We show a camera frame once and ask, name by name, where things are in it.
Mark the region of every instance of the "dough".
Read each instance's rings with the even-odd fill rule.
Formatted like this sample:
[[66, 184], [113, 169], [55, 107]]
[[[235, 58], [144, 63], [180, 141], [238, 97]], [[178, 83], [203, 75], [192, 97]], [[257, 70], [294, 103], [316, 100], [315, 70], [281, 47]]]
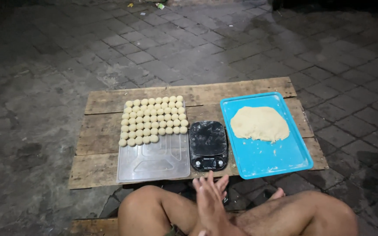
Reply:
[[135, 133], [135, 131], [130, 131], [129, 132], [129, 138], [134, 139], [136, 137], [137, 137], [137, 134]]
[[142, 137], [136, 137], [135, 138], [135, 144], [136, 145], [141, 145], [142, 144]]
[[179, 115], [179, 120], [186, 120], [186, 115], [185, 114], [180, 114]]
[[144, 134], [144, 136], [150, 136], [150, 135], [151, 135], [151, 131], [150, 131], [150, 129], [149, 129], [149, 128], [145, 128], [145, 129], [143, 130], [143, 134]]
[[189, 122], [187, 120], [182, 120], [182, 121], [180, 121], [180, 125], [186, 127], [186, 126], [189, 125]]
[[165, 128], [165, 133], [166, 134], [172, 134], [173, 133], [173, 128], [172, 127]]
[[171, 121], [171, 115], [170, 114], [165, 114], [164, 115], [164, 120], [165, 121]]
[[158, 129], [158, 134], [159, 135], [165, 135], [165, 128], [159, 128]]
[[165, 114], [170, 114], [171, 113], [171, 108], [165, 108], [164, 109]]
[[144, 128], [151, 129], [151, 122], [144, 123]]
[[133, 108], [132, 108], [132, 111], [133, 111], [133, 112], [137, 112], [137, 111], [139, 111], [139, 107], [138, 107], [138, 106], [137, 106], [137, 107], [133, 107]]
[[129, 125], [129, 120], [128, 120], [128, 119], [123, 119], [123, 120], [121, 121], [121, 125], [123, 125], [123, 126], [127, 126], [127, 125]]
[[144, 121], [144, 119], [141, 116], [139, 116], [135, 119], [135, 121], [136, 121], [137, 124], [139, 124], [139, 123], [142, 123]]
[[127, 102], [125, 103], [125, 106], [126, 106], [127, 108], [131, 108], [133, 105], [134, 105], [134, 103], [133, 103], [132, 101], [127, 101]]
[[285, 119], [270, 107], [240, 108], [231, 119], [230, 126], [234, 135], [241, 139], [252, 138], [274, 143], [290, 135]]
[[160, 121], [160, 128], [165, 128], [167, 126], [167, 122]]
[[130, 146], [130, 147], [133, 147], [133, 146], [135, 146], [135, 139], [128, 139], [128, 145]]
[[180, 127], [180, 133], [181, 134], [186, 134], [188, 132], [188, 128], [187, 127], [185, 127], [185, 126], [181, 126]]
[[136, 131], [137, 125], [133, 124], [129, 126], [129, 131]]
[[164, 121], [164, 115], [157, 115], [157, 121]]
[[147, 108], [148, 108], [147, 105], [142, 105], [139, 107], [139, 110], [144, 112]]
[[142, 138], [142, 141], [145, 143], [145, 144], [149, 144], [150, 143], [150, 136], [144, 136]]
[[166, 102], [161, 103], [161, 108], [162, 109], [168, 108], [168, 104]]
[[129, 131], [129, 126], [122, 126], [121, 127], [122, 132], [128, 132]]
[[150, 98], [148, 100], [148, 104], [154, 105], [155, 104], [155, 99], [154, 98]]
[[179, 109], [177, 109], [177, 108], [171, 109], [171, 114], [177, 114], [178, 112], [179, 112]]
[[173, 114], [171, 115], [171, 119], [174, 120], [179, 120], [179, 115], [178, 114]]
[[180, 126], [180, 120], [174, 120], [173, 126]]
[[144, 111], [144, 115], [150, 116], [151, 115], [151, 110], [150, 109], [145, 110]]
[[186, 109], [185, 108], [179, 108], [179, 109], [177, 109], [177, 114], [183, 114], [183, 113], [185, 113], [185, 111], [186, 111]]
[[136, 112], [129, 113], [129, 117], [130, 118], [136, 118], [137, 117]]
[[133, 124], [136, 124], [136, 123], [137, 123], [137, 121], [136, 121], [136, 119], [135, 119], [135, 118], [129, 118], [128, 122], [129, 122], [129, 124], [131, 124], [131, 125], [133, 125]]
[[125, 108], [125, 109], [123, 110], [123, 112], [129, 114], [129, 113], [132, 112], [132, 108]]
[[157, 135], [151, 135], [150, 142], [152, 142], [152, 143], [158, 142], [158, 136]]
[[141, 104], [141, 101], [139, 99], [134, 100], [134, 106], [138, 106]]
[[128, 139], [129, 135], [127, 132], [122, 132], [121, 133], [121, 139]]
[[151, 128], [158, 128], [160, 124], [158, 122], [152, 122], [151, 123]]
[[148, 105], [148, 99], [146, 99], [146, 98], [142, 99], [141, 105]]
[[144, 121], [144, 123], [150, 122], [150, 115], [144, 116], [144, 118], [142, 118], [142, 121]]
[[181, 108], [183, 106], [183, 103], [182, 102], [176, 102], [176, 108]]
[[152, 135], [157, 135], [158, 134], [158, 128], [151, 128], [150, 130]]
[[137, 137], [142, 137], [144, 135], [144, 131], [142, 131], [142, 130], [139, 129], [139, 130], [135, 131], [135, 135]]
[[173, 121], [167, 121], [167, 127], [173, 127]]
[[143, 117], [144, 116], [144, 112], [143, 111], [141, 111], [141, 110], [139, 110], [138, 112], [137, 112], [137, 115], [136, 115], [137, 117]]
[[144, 123], [138, 123], [138, 124], [136, 124], [136, 129], [137, 130], [143, 130], [144, 129]]
[[180, 128], [179, 127], [174, 127], [173, 128], [173, 133], [180, 134]]
[[121, 146], [121, 147], [124, 147], [124, 146], [126, 146], [126, 140], [124, 140], [124, 139], [121, 139], [121, 140], [119, 140], [119, 146]]
[[168, 99], [168, 102], [176, 102], [176, 96], [171, 96], [171, 97]]

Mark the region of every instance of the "wooden table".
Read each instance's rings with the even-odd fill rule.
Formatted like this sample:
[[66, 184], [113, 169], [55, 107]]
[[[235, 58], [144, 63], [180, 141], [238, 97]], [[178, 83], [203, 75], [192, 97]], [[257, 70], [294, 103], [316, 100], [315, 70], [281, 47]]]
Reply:
[[[220, 108], [222, 99], [274, 91], [282, 94], [290, 109], [312, 156], [313, 170], [328, 168], [326, 158], [314, 138], [301, 102], [295, 98], [297, 94], [291, 80], [288, 77], [281, 77], [232, 83], [91, 92], [85, 108], [68, 187], [69, 189], [84, 189], [117, 185], [118, 141], [121, 133], [123, 104], [128, 100], [182, 95], [185, 99], [189, 123], [209, 120], [219, 121], [225, 125]], [[191, 169], [191, 175], [186, 179], [198, 178], [204, 174]], [[229, 148], [227, 168], [214, 172], [214, 176], [225, 174], [239, 174], [231, 148]]]

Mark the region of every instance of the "black kitchen scale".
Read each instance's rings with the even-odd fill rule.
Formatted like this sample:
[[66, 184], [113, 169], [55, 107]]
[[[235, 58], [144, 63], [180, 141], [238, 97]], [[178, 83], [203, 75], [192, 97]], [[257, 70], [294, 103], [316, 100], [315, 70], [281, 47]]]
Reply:
[[217, 121], [198, 121], [190, 126], [189, 153], [197, 171], [223, 170], [228, 163], [228, 145], [224, 126]]

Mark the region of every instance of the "stone pavement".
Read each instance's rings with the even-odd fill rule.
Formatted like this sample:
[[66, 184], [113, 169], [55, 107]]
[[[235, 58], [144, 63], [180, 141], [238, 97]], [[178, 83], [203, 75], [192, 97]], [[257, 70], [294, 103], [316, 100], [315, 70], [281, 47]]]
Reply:
[[0, 235], [56, 235], [118, 188], [67, 189], [88, 92], [290, 76], [330, 169], [235, 184], [229, 208], [261, 203], [264, 189], [323, 191], [378, 236], [378, 14], [245, 1], [0, 16]]

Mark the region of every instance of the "blue plastic tray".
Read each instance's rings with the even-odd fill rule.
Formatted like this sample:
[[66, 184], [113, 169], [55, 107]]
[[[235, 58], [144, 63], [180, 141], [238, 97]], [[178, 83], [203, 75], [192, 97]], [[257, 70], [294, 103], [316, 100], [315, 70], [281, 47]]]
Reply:
[[[242, 107], [271, 107], [286, 121], [290, 135], [275, 143], [240, 139], [234, 135], [230, 120]], [[244, 179], [284, 174], [313, 167], [313, 160], [296, 123], [278, 92], [232, 97], [221, 100], [221, 110], [239, 174]]]

